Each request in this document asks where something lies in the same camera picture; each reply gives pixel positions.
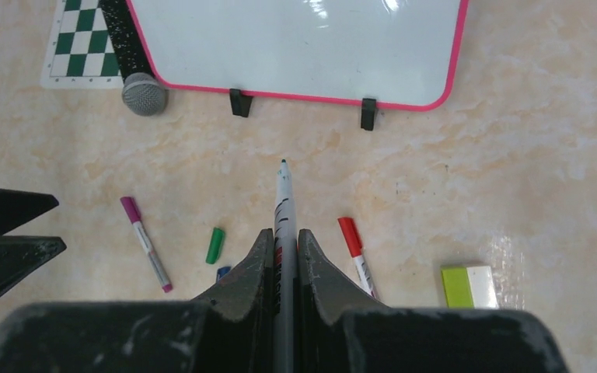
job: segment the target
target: whiteboard stand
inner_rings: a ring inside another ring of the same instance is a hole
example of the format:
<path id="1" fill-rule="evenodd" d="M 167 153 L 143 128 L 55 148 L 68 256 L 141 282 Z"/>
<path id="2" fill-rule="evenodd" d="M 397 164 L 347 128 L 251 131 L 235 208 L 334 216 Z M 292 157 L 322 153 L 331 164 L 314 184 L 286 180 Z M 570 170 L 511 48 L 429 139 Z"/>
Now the whiteboard stand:
<path id="1" fill-rule="evenodd" d="M 230 106 L 232 115 L 247 118 L 250 113 L 250 105 L 253 103 L 253 97 L 241 93 L 241 89 L 230 89 Z"/>

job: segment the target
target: green and white checkered board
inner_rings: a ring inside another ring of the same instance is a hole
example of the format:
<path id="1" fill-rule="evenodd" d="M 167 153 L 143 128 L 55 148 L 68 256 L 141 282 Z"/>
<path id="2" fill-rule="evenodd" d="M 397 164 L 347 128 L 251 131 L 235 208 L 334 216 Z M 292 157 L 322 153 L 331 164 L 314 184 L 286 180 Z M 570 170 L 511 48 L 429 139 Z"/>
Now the green and white checkered board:
<path id="1" fill-rule="evenodd" d="M 40 84 L 44 88 L 122 88 L 99 0 L 57 0 Z"/>

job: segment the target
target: green and white eraser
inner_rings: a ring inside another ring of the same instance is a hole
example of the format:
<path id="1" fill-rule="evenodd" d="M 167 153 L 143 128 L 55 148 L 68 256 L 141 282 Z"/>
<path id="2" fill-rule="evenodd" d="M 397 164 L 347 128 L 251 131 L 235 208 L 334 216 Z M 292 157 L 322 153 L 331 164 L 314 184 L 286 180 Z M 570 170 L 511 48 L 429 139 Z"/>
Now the green and white eraser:
<path id="1" fill-rule="evenodd" d="M 441 268 L 445 299 L 449 308 L 496 309 L 490 266 Z"/>

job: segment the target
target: marker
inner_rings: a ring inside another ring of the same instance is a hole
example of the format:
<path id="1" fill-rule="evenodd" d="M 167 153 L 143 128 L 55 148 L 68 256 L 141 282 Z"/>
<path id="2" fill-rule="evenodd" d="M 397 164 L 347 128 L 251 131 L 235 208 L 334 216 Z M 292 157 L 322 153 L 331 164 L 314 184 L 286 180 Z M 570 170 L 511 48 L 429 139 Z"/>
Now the marker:
<path id="1" fill-rule="evenodd" d="M 221 248 L 223 247 L 223 240 L 225 239 L 225 232 L 222 229 L 214 227 L 211 231 L 211 239 L 209 240 L 209 250 L 207 251 L 207 259 L 205 263 L 214 264 L 221 255 Z"/>
<path id="2" fill-rule="evenodd" d="M 356 264 L 356 270 L 358 270 L 358 276 L 361 279 L 362 290 L 371 295 L 372 298 L 379 299 L 374 292 L 374 283 L 372 282 L 372 275 L 369 274 L 369 267 L 365 264 L 365 258 L 362 256 L 362 243 L 354 219 L 338 218 L 337 222 L 340 223 L 344 241 L 347 242 L 351 258 Z"/>
<path id="3" fill-rule="evenodd" d="M 221 280 L 223 278 L 223 276 L 228 274 L 228 272 L 231 269 L 232 269 L 231 266 L 225 266 L 225 267 L 218 268 L 218 270 L 216 270 L 216 282 L 218 282 L 219 280 Z"/>
<path id="4" fill-rule="evenodd" d="M 159 279 L 161 289 L 163 289 L 164 293 L 171 291 L 173 285 L 170 283 L 168 275 L 163 269 L 159 257 L 156 255 L 156 251 L 152 246 L 152 242 L 150 242 L 150 238 L 145 233 L 145 228 L 143 228 L 143 222 L 141 221 L 141 212 L 136 206 L 136 201 L 133 197 L 122 197 L 120 202 L 122 203 L 122 207 L 124 207 L 124 212 L 126 212 L 129 217 L 129 221 L 131 221 L 131 224 L 136 230 L 138 241 L 141 242 L 143 250 L 148 254 L 148 258 L 150 258 L 150 263 L 152 263 L 152 268 L 155 270 L 156 277 Z"/>
<path id="5" fill-rule="evenodd" d="M 283 159 L 276 176 L 274 212 L 274 372 L 294 371 L 294 286 L 296 267 L 296 211 L 292 175 Z"/>

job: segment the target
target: green marker cap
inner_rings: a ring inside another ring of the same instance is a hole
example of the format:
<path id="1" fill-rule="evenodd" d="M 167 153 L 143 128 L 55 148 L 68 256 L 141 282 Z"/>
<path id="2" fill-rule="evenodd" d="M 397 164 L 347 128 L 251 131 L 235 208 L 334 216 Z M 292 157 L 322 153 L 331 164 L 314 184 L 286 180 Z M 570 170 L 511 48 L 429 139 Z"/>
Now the green marker cap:
<path id="1" fill-rule="evenodd" d="M 221 255 L 221 248 L 223 247 L 223 240 L 225 239 L 225 232 L 220 228 L 214 228 L 211 233 L 211 241 L 209 242 L 209 251 L 207 251 L 207 259 L 204 261 L 209 264 L 216 263 L 218 257 Z"/>

